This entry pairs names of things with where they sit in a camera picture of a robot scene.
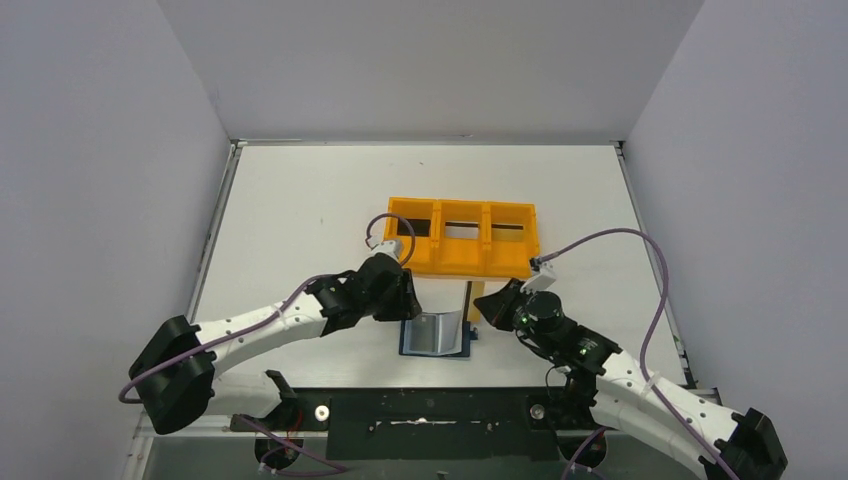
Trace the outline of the gold credit card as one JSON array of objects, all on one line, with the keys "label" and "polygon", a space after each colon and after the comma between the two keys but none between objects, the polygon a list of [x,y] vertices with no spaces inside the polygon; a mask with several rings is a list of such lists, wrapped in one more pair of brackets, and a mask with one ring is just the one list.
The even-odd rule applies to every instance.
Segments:
[{"label": "gold credit card", "polygon": [[471,324],[477,324],[481,321],[480,310],[476,307],[475,301],[484,295],[485,282],[481,280],[469,281],[466,288],[465,299],[465,314],[464,318]]}]

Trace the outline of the blue leather card holder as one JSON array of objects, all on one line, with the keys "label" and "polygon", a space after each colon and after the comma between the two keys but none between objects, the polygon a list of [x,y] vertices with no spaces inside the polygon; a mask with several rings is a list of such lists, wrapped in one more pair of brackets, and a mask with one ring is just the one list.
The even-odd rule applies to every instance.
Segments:
[{"label": "blue leather card holder", "polygon": [[460,311],[422,313],[401,323],[398,354],[409,357],[468,358],[478,331]]}]

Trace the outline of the orange three-compartment tray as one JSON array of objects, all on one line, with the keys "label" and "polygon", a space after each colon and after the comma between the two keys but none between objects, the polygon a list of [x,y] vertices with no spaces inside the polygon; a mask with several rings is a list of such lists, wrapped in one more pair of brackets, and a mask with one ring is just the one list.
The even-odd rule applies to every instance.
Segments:
[{"label": "orange three-compartment tray", "polygon": [[388,212],[383,238],[402,242],[418,275],[526,279],[540,254],[529,203],[391,197]]}]

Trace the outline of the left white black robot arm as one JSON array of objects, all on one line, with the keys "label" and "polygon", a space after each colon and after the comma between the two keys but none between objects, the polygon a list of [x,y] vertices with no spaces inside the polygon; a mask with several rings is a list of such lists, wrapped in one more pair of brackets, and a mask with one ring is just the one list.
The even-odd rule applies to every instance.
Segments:
[{"label": "left white black robot arm", "polygon": [[273,427],[295,416],[296,400],[276,370],[256,377],[228,372],[266,352],[301,340],[378,322],[410,320],[421,311],[410,269],[387,254],[368,257],[356,270],[306,279],[285,300],[217,321],[164,321],[128,371],[119,393],[142,405],[160,435],[175,433],[206,414],[246,414]]}]

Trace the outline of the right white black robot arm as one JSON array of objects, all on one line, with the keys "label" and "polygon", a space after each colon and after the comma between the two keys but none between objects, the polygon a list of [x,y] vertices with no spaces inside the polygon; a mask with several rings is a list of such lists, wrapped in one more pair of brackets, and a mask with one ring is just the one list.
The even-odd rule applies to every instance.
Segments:
[{"label": "right white black robot arm", "polygon": [[491,326],[567,370],[562,411],[571,424],[619,430],[700,479],[779,479],[785,472],[788,459],[768,416],[712,403],[642,370],[617,343],[566,316],[557,294],[530,293],[512,279],[474,305]]}]

